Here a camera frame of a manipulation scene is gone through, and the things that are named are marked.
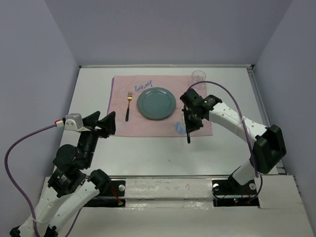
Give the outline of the gold knife black handle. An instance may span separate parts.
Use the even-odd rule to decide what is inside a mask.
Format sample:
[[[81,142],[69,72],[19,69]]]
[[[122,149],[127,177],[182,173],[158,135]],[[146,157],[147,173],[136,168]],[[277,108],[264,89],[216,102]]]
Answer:
[[[185,132],[186,132],[186,136],[187,136],[187,143],[190,144],[191,138],[190,138],[190,131],[188,130],[189,112],[188,112],[188,109],[185,105],[183,106],[182,112],[183,112],[183,118],[184,118]]]

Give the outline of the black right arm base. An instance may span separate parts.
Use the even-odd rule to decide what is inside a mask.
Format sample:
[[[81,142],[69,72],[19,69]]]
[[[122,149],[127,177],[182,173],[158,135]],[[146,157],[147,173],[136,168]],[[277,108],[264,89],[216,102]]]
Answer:
[[[214,207],[260,206],[255,180],[234,188],[227,187],[227,184],[227,179],[212,180]]]

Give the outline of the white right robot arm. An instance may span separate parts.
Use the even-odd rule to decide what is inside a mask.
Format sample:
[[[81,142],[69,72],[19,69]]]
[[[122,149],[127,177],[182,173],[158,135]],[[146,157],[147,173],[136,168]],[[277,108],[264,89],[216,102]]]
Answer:
[[[193,89],[188,89],[180,100],[184,104],[182,111],[188,143],[190,134],[202,128],[205,119],[224,127],[248,144],[249,160],[238,167],[224,184],[231,193],[240,193],[257,175],[268,174],[286,155],[282,130],[277,125],[258,124],[241,116],[218,97],[209,95],[202,98]]]

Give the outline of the pink cloth placemat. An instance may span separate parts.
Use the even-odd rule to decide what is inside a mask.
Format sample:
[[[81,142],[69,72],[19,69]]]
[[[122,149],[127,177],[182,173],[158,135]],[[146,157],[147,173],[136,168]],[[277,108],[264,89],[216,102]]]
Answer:
[[[137,75],[115,76],[112,80],[112,89],[108,112],[116,113],[115,136],[120,137],[180,137],[186,136],[183,102],[180,100],[189,87],[193,85],[191,76],[162,76]],[[143,117],[137,109],[137,100],[146,89],[161,87],[169,90],[176,99],[174,113],[163,120],[149,120]],[[133,99],[130,102],[129,120],[125,121],[128,106],[127,95],[131,91]]]

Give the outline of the teal ceramic plate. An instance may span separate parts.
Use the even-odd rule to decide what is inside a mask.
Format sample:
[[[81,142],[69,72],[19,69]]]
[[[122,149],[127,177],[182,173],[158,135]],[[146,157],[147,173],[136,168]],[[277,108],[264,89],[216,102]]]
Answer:
[[[167,119],[176,109],[176,99],[169,90],[152,87],[140,94],[137,100],[137,109],[146,119]]]

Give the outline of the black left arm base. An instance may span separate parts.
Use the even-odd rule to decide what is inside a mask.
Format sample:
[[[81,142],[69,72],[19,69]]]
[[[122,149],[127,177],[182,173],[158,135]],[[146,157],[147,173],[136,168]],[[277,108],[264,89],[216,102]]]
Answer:
[[[111,181],[108,190],[102,191],[96,197],[93,197],[84,207],[123,208],[126,203],[125,188],[125,180],[114,179]]]

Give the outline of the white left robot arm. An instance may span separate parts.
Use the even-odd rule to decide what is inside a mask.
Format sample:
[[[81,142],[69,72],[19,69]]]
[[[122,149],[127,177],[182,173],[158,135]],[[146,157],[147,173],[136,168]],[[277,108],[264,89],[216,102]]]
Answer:
[[[76,146],[66,144],[56,153],[53,164],[55,171],[47,182],[38,204],[33,206],[26,193],[17,184],[8,167],[8,156],[15,142],[6,152],[4,165],[9,179],[27,201],[31,215],[20,226],[10,231],[12,237],[56,237],[66,221],[98,195],[112,191],[111,178],[101,169],[83,173],[91,166],[98,139],[108,138],[116,132],[116,113],[110,112],[100,119],[96,111],[84,118],[81,114],[69,114],[56,120],[54,124],[40,129],[45,131],[62,127],[68,131],[80,133]]]

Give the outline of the gold fork black handle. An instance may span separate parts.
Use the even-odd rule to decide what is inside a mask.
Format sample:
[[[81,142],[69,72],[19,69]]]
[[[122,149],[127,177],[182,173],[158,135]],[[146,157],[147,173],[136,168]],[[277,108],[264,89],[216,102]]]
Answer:
[[[125,121],[129,120],[130,102],[133,99],[133,95],[132,95],[131,91],[128,92],[127,99],[128,99],[128,106],[127,106],[127,110],[126,110]]]

